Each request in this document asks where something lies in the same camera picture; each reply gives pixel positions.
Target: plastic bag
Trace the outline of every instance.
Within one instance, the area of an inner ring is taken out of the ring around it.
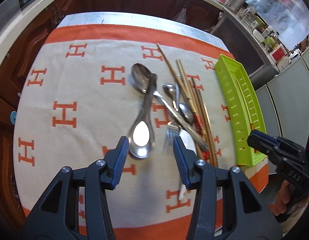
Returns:
[[[180,12],[176,14],[175,17],[172,18],[173,21],[179,23],[186,23],[186,8],[182,8]]]

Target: finger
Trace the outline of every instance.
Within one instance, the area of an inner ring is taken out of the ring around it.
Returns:
[[[277,216],[277,215],[280,214],[276,206],[273,207],[272,213],[273,213],[275,216]]]
[[[282,186],[289,186],[290,182],[288,180],[284,180],[284,182],[282,183]]]
[[[276,207],[280,214],[285,213],[285,211],[287,210],[286,204],[283,203],[282,201],[278,201],[278,204]]]
[[[283,184],[280,191],[279,191],[279,194],[280,194],[281,201],[284,204],[287,204],[290,201],[290,198],[291,198],[291,193],[290,193],[290,190],[289,190],[289,184],[288,185]]]
[[[284,213],[285,212],[285,209],[286,209],[286,205],[285,203],[281,200],[282,198],[282,190],[279,190],[278,192],[278,195],[277,195],[277,198],[275,200],[275,203],[274,203],[274,210],[277,211],[278,215],[280,213]]]

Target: blue gripper pad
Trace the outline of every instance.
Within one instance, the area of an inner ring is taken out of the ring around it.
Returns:
[[[198,157],[194,151],[185,148],[180,136],[177,136],[173,141],[173,153],[175,155],[182,184],[189,190],[194,189],[194,184],[200,181],[200,176],[198,176],[194,167]]]
[[[101,181],[105,182],[107,189],[113,190],[119,184],[123,167],[129,152],[129,140],[122,136],[113,150],[109,150],[104,157],[107,163],[106,174],[101,175]]]
[[[273,138],[272,136],[269,136],[263,132],[260,132],[258,130],[253,130],[250,132],[250,135],[259,136],[260,138],[267,140],[269,143],[273,144],[274,146],[279,147],[279,143],[277,139]]]

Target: glass jar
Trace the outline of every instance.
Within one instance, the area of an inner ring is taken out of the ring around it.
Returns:
[[[256,9],[249,5],[240,15],[239,18],[241,19],[242,23],[249,28],[249,26],[255,21],[256,19]]]

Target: large serving spoon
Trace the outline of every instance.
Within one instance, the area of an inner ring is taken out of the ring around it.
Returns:
[[[150,73],[140,112],[128,132],[129,150],[137,158],[147,158],[155,144],[155,133],[150,121],[153,92],[157,88],[157,75]]]
[[[144,65],[137,63],[132,66],[131,73],[136,83],[136,87],[139,89],[140,92],[146,93],[149,79],[152,74],[150,70],[147,69]],[[203,151],[208,151],[208,144],[200,137],[199,134],[197,134],[195,130],[193,130],[191,125],[182,118],[180,113],[174,110],[157,90],[154,90],[153,95],[163,106],[168,109],[168,111],[177,120],[177,122],[192,136],[193,140],[197,143],[197,145]]]

